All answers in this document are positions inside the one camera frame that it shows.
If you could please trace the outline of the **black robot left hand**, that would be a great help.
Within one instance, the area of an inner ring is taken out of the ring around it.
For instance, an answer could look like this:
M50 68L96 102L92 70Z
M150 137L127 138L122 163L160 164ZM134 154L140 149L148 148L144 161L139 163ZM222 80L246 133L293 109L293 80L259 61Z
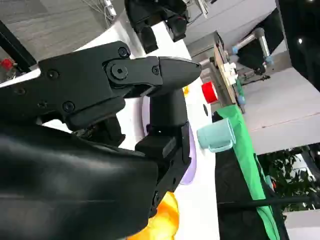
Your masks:
M125 11L131 27L145 51L158 49L152 26L165 22L173 34L173 42L186 37L187 5L182 0L125 0Z

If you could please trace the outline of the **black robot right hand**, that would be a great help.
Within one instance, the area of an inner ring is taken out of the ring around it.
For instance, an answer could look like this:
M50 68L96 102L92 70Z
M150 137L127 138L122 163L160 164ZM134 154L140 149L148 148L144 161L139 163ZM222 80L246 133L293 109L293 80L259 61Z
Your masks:
M122 239L176 190L191 163L183 88L201 65L130 54L74 51L0 89L1 239Z

